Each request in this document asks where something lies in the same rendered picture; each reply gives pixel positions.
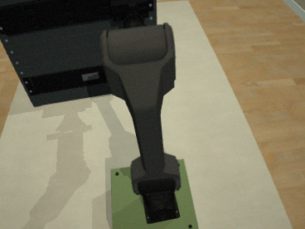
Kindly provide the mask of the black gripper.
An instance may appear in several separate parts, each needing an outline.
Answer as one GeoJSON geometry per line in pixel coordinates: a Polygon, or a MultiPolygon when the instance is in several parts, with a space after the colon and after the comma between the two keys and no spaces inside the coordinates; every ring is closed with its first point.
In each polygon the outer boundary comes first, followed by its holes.
{"type": "Polygon", "coordinates": [[[135,2],[128,4],[128,14],[123,20],[123,26],[124,28],[148,26],[144,24],[135,2]]]}

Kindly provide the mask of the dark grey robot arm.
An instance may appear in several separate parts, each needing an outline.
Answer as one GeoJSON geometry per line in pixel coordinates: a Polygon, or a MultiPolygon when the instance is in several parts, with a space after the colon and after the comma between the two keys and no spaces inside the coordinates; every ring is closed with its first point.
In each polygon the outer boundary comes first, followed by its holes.
{"type": "Polygon", "coordinates": [[[181,188],[180,171],[176,156],[164,153],[161,123],[163,96],[176,79],[172,27],[164,22],[103,30],[99,45],[112,95],[125,101],[133,119],[140,156],[130,165],[131,180],[133,192],[144,196],[147,224],[179,218],[175,190],[181,188]]]}

